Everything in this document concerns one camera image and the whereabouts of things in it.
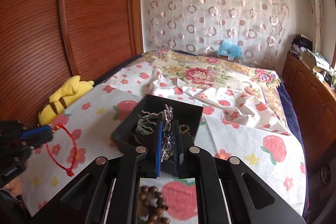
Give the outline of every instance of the yellow plush toy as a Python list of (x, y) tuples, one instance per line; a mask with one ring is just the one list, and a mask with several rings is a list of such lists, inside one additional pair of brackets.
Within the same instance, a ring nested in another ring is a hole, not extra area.
[(54, 94), (38, 114), (41, 126), (50, 124), (69, 105), (93, 89), (93, 81), (81, 81), (79, 75), (69, 78)]

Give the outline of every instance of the silver hair accessory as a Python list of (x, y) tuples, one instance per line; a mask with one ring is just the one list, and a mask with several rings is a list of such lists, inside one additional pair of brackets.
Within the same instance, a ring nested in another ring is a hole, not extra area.
[(169, 152), (172, 150), (172, 130), (171, 120), (173, 119), (173, 108), (165, 104), (165, 110), (162, 112), (162, 148), (161, 162), (169, 158)]

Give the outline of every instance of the metal bolt head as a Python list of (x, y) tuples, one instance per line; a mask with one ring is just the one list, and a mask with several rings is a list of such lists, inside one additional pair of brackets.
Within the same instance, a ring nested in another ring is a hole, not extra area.
[(138, 153), (145, 153), (146, 152), (146, 147), (144, 147), (144, 146), (138, 146), (135, 150)]
[(237, 158), (237, 157), (231, 157), (229, 159), (230, 163), (234, 164), (234, 165), (237, 165), (240, 163), (240, 160)]
[(105, 163), (106, 163), (106, 158), (104, 158), (104, 157), (96, 158), (96, 164), (103, 165)]
[(189, 151), (193, 154), (197, 154), (200, 152), (200, 149), (197, 146), (192, 146), (189, 148)]

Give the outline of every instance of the black box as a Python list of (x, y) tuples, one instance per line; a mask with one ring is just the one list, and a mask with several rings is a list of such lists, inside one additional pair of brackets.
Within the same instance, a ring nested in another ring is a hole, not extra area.
[(139, 145), (132, 135), (139, 120), (137, 115), (145, 115), (141, 110), (159, 113), (165, 109), (165, 104), (173, 107), (173, 121), (178, 120), (180, 125), (188, 125), (190, 127), (190, 135), (193, 139), (196, 137), (202, 118), (203, 107), (154, 95), (146, 95), (111, 135), (112, 140), (114, 140), (122, 153), (126, 153)]

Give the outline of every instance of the bed sheet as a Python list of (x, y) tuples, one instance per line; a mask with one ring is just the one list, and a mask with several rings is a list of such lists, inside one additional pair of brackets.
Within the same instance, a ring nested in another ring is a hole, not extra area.
[[(146, 54), (136, 64), (97, 85), (51, 124), (62, 123), (76, 139), (79, 150), (75, 175), (98, 156), (111, 159), (122, 155), (110, 134), (132, 106), (150, 93), (204, 106), (195, 144), (222, 159), (238, 156), (302, 214), (306, 179), (302, 172), (302, 147), (285, 127), (282, 108), (270, 104), (269, 97), (264, 95), (273, 94), (269, 90), (276, 89), (278, 76), (274, 72), (253, 72), (244, 66), (235, 69), (231, 63), (227, 66), (214, 58), (184, 59), (182, 64), (174, 58), (183, 56), (170, 54), (168, 51)], [(55, 133), (49, 147), (62, 165), (70, 165), (74, 149), (63, 130)], [(43, 146), (29, 159), (22, 180), (24, 201), (34, 215), (71, 178), (52, 162)], [(141, 183), (157, 185), (165, 193), (170, 204), (166, 213), (172, 223), (197, 223), (193, 180), (177, 180), (162, 174), (160, 179), (143, 179)], [(189, 206), (182, 213), (180, 207), (185, 201), (189, 201)]]

